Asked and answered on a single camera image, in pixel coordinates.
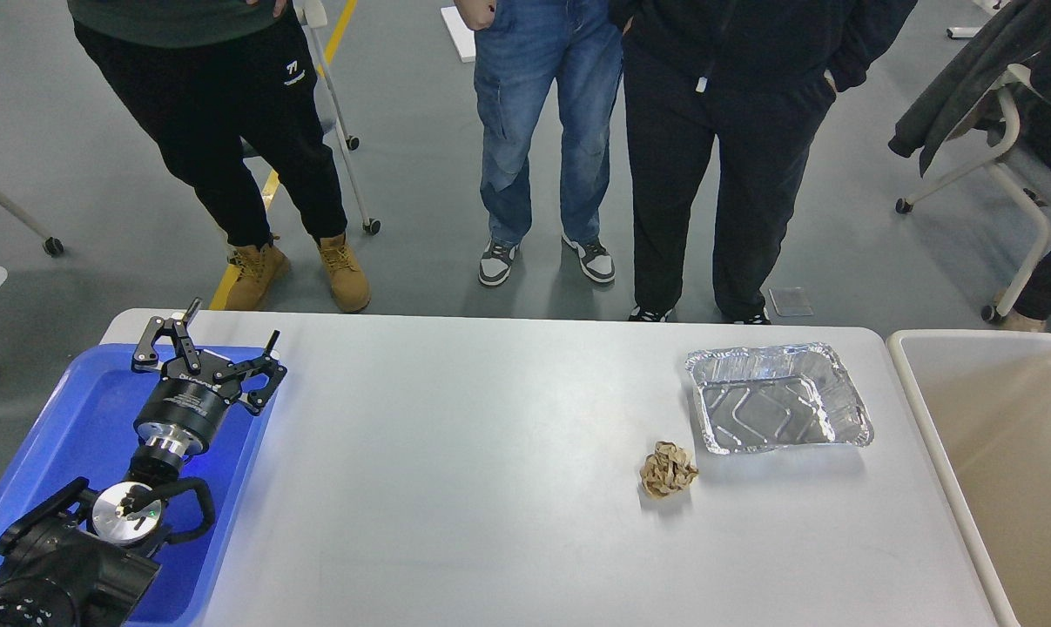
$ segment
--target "hand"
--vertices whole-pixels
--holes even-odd
[[[253,7],[254,4],[259,3],[259,0],[246,0],[246,3],[250,4],[251,7]],[[289,3],[289,0],[274,0],[274,3],[273,3],[273,17],[274,18],[280,18],[282,16],[282,13],[286,12],[286,4],[288,4],[288,3]]]

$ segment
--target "logo on pants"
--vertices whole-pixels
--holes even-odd
[[[290,84],[296,83],[300,79],[305,79],[305,70],[302,69],[302,71],[297,74],[297,62],[295,60],[293,63],[287,64],[286,69],[289,70],[289,76],[292,77],[287,80],[286,87],[289,87]]]

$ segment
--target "crumpled paper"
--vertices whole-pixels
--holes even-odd
[[[653,499],[687,489],[699,476],[692,459],[692,452],[671,441],[658,441],[653,455],[645,457],[645,465],[641,466],[641,487]]]

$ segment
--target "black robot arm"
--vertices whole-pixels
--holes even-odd
[[[150,318],[135,347],[130,369],[160,380],[135,420],[139,447],[124,480],[95,492],[77,477],[1,536],[0,627],[120,627],[160,571],[156,553],[215,523],[206,481],[180,477],[180,469],[207,452],[235,402],[262,413],[286,367],[273,353],[277,332],[260,356],[240,362],[197,349],[188,322],[199,308],[195,298],[183,314]],[[163,337],[174,352],[166,361],[154,347]],[[266,381],[244,393],[244,382],[260,375]],[[203,520],[174,532],[163,511],[186,492],[194,493]]]

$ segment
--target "metal disc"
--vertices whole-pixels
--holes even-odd
[[[132,513],[129,517],[123,516],[120,501],[135,485],[150,488],[136,481],[123,481],[99,494],[99,499],[96,499],[96,504],[91,506],[91,528],[95,528],[96,536],[111,544],[126,545],[138,543],[158,528],[164,506],[160,501],[146,505],[142,511]]]

